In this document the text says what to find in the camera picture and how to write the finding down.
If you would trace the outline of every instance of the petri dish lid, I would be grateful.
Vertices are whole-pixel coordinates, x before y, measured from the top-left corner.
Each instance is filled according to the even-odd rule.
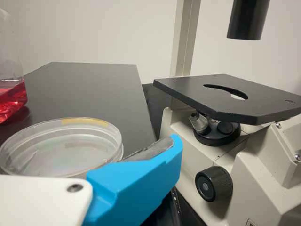
[[[123,156],[120,131],[94,118],[61,118],[27,127],[0,148],[0,167],[12,175],[83,177]]]

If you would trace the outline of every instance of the focus knob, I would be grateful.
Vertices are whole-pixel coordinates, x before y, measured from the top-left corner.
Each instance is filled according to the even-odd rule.
[[[197,173],[195,183],[199,194],[207,202],[232,196],[233,183],[230,174],[223,167],[212,166]]]

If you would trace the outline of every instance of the black tray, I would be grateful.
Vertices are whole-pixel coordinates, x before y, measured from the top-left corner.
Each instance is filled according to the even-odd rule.
[[[221,121],[260,125],[301,113],[301,96],[227,74],[156,79],[154,86]]]

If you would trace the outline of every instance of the red liquid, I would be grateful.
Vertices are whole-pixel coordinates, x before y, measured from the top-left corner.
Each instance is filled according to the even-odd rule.
[[[27,102],[24,80],[0,80],[0,123]]]

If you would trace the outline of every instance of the yellow label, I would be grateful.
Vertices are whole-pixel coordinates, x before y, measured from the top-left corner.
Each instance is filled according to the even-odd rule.
[[[66,118],[62,119],[62,125],[67,124],[92,124],[108,127],[109,123],[101,119],[92,119],[92,118]]]

